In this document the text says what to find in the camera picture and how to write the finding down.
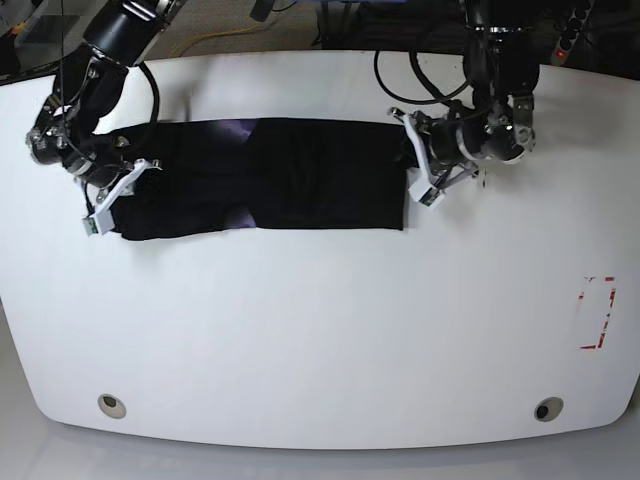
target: white table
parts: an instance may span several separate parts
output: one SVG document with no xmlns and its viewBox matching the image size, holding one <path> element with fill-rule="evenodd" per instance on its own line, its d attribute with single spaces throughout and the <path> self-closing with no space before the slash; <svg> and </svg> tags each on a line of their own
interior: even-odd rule
<svg viewBox="0 0 640 480">
<path fill-rule="evenodd" d="M 459 58 L 425 58 L 443 91 L 462 80 Z M 371 60 L 271 53 L 151 68 L 163 120 L 391 122 Z M 426 95 L 406 55 L 382 60 L 394 90 Z M 137 244 L 87 238 L 69 175 L 30 161 L 24 134 L 50 85 L 0 89 L 11 112 L 0 295 L 51 419 L 204 443 L 367 449 L 545 435 L 625 410 L 640 372 L 635 83 L 543 69 L 535 154 L 490 172 L 484 189 L 452 190 L 435 213 L 411 206 L 405 233 L 253 230 Z M 101 130 L 146 121 L 150 104 L 133 72 Z M 606 276 L 617 292 L 606 340 L 583 350 L 602 330 Z M 590 302 L 577 311 L 581 291 Z M 104 393 L 123 400 L 124 419 L 101 413 Z M 536 421 L 536 405 L 555 396 L 561 415 Z"/>
</svg>

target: circular hole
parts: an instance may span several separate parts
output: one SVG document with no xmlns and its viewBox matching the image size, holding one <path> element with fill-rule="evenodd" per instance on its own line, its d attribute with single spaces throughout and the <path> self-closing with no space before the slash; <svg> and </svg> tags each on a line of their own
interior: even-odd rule
<svg viewBox="0 0 640 480">
<path fill-rule="evenodd" d="M 109 408 L 115 408 L 115 406 L 118 404 L 118 402 L 116 401 L 115 398 L 113 397 L 103 397 L 102 401 L 105 403 L 105 405 Z"/>
<path fill-rule="evenodd" d="M 107 417 L 120 419 L 127 414 L 127 409 L 121 400 L 113 395 L 100 395 L 98 397 L 98 407 Z"/>
<path fill-rule="evenodd" d="M 558 418 L 564 408 L 564 401 L 558 397 L 543 400 L 534 410 L 534 416 L 539 422 L 550 422 Z"/>
<path fill-rule="evenodd" d="M 536 410 L 536 418 L 538 420 L 544 420 L 544 418 L 549 415 L 549 407 L 545 407 L 544 405 L 540 405 Z"/>
</svg>

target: folded black fabric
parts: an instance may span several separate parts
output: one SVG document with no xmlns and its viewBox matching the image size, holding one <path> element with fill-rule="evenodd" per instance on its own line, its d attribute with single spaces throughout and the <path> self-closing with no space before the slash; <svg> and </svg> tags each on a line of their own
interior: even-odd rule
<svg viewBox="0 0 640 480">
<path fill-rule="evenodd" d="M 135 143 L 146 125 L 117 135 Z M 112 212 L 128 240 L 230 228 L 403 229 L 401 126 L 260 119 L 159 124 L 139 157 L 162 162 Z"/>
</svg>

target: floor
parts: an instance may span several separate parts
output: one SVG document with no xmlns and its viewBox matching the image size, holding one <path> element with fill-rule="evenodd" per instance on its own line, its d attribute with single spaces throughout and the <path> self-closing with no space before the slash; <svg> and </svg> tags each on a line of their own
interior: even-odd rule
<svg viewBox="0 0 640 480">
<path fill-rule="evenodd" d="M 622 480 L 640 468 L 637 407 L 585 432 L 371 452 L 220 447 L 61 425 L 38 411 L 2 307 L 0 406 L 1 480 Z"/>
<path fill-rule="evenodd" d="M 63 0 L 64 13 L 76 23 L 65 37 L 65 52 L 81 41 L 83 32 L 106 0 Z M 147 54 L 147 60 L 168 58 L 174 47 L 194 36 L 244 29 L 255 24 L 249 17 L 255 0 L 189 0 L 173 24 Z M 276 0 L 276 9 L 290 5 Z M 60 0 L 43 5 L 45 15 L 60 15 Z M 294 7 L 272 13 L 266 22 L 248 34 L 221 36 L 194 45 L 187 56 L 214 53 L 244 53 L 310 49 L 318 34 L 314 3 L 302 0 Z M 48 43 L 24 43 L 18 49 L 23 69 L 55 61 L 60 57 L 59 34 L 50 34 Z"/>
</svg>

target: power strip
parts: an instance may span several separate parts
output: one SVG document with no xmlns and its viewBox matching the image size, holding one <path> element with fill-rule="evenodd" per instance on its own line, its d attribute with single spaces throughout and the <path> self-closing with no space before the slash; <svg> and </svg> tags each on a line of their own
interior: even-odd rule
<svg viewBox="0 0 640 480">
<path fill-rule="evenodd" d="M 569 18 L 567 26 L 551 54 L 551 65 L 561 67 L 565 64 L 573 46 L 578 41 L 580 32 L 582 32 L 585 23 L 589 20 L 589 15 L 591 15 L 595 3 L 595 0 L 577 0 L 571 18 Z"/>
</svg>

